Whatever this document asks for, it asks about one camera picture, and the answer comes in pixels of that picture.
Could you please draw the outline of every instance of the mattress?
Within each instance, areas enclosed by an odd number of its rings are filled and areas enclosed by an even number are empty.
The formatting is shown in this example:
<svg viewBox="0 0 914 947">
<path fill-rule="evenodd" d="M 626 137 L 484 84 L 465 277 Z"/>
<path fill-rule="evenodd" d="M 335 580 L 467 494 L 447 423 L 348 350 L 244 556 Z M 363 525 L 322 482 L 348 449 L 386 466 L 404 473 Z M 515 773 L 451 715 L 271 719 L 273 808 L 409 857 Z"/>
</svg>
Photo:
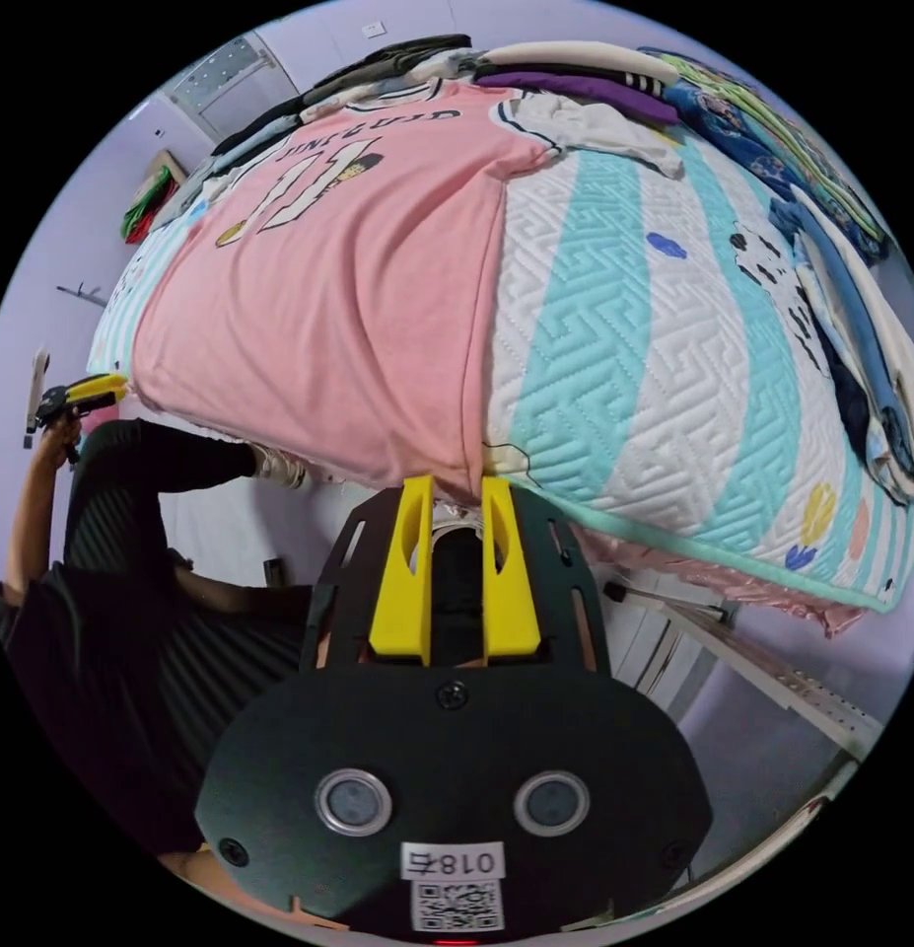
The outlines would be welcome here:
<svg viewBox="0 0 914 947">
<path fill-rule="evenodd" d="M 914 507 L 851 452 L 771 192 L 692 134 L 674 145 L 680 181 L 582 151 L 509 183 L 488 468 L 622 556 L 653 550 L 752 601 L 788 590 L 826 621 L 837 603 L 832 623 L 888 611 L 914 565 Z M 202 213 L 129 263 L 90 371 L 130 376 L 145 303 Z"/>
</svg>

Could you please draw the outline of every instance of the pink t-shirt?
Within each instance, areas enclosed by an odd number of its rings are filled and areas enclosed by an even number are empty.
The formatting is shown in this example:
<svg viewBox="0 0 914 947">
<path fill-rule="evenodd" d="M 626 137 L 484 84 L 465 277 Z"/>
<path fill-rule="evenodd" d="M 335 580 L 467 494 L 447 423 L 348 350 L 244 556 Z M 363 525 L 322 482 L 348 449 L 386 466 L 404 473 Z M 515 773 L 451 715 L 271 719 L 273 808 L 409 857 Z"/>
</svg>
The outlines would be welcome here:
<svg viewBox="0 0 914 947">
<path fill-rule="evenodd" d="M 138 394 L 370 485 L 476 493 L 504 182 L 558 153 L 519 95 L 435 80 L 247 168 L 148 303 Z"/>
</svg>

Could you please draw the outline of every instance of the number label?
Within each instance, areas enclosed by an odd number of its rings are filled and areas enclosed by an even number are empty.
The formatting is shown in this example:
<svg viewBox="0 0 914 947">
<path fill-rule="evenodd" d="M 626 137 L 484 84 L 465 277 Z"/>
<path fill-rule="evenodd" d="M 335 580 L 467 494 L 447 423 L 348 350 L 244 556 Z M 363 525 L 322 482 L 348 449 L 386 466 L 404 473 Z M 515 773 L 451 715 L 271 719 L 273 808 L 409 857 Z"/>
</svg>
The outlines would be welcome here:
<svg viewBox="0 0 914 947">
<path fill-rule="evenodd" d="M 503 844 L 400 847 L 400 877 L 409 881 L 497 881 L 506 877 Z"/>
<path fill-rule="evenodd" d="M 283 224 L 291 224 L 298 220 L 313 204 L 328 193 L 329 189 L 335 186 L 343 175 L 348 173 L 351 167 L 372 145 L 380 140 L 380 138 L 372 138 L 368 141 L 353 141 L 345 145 L 331 157 L 325 159 L 324 167 L 305 187 L 301 187 L 305 180 L 305 172 L 316 165 L 322 154 L 316 152 L 296 162 L 279 176 L 276 183 L 266 192 L 245 220 L 239 221 L 220 236 L 217 240 L 217 246 L 227 247 L 229 244 L 241 240 L 245 234 L 252 231 L 259 217 L 269 210 L 273 204 L 288 197 L 292 198 L 290 202 L 285 205 L 280 203 L 269 220 L 259 228 L 259 232 L 281 227 Z M 300 185 L 298 192 L 294 190 L 297 183 Z"/>
</svg>

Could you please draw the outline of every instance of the qr code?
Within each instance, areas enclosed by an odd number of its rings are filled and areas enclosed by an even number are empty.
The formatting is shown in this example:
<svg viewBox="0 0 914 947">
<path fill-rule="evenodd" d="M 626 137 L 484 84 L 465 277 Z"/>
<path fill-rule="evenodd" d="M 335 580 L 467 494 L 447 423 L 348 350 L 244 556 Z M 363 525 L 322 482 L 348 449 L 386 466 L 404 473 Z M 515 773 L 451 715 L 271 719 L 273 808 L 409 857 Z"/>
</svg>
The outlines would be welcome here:
<svg viewBox="0 0 914 947">
<path fill-rule="evenodd" d="M 414 882 L 411 918 L 414 930 L 419 931 L 503 930 L 505 923 L 499 882 Z"/>
</svg>

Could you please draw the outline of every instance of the camera lens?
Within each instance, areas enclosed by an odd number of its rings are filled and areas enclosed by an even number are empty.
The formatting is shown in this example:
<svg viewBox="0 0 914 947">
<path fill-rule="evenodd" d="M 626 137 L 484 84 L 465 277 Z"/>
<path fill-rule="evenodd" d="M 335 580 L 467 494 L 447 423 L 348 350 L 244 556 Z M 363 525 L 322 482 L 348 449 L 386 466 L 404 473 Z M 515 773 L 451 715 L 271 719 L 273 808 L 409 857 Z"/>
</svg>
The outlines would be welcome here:
<svg viewBox="0 0 914 947">
<path fill-rule="evenodd" d="M 372 836 L 390 819 L 390 793 L 374 775 L 360 769 L 339 769 L 316 790 L 318 817 L 344 836 Z"/>
<path fill-rule="evenodd" d="M 570 772 L 543 772 L 516 794 L 516 820 L 534 836 L 564 836 L 588 815 L 588 787 Z"/>
</svg>

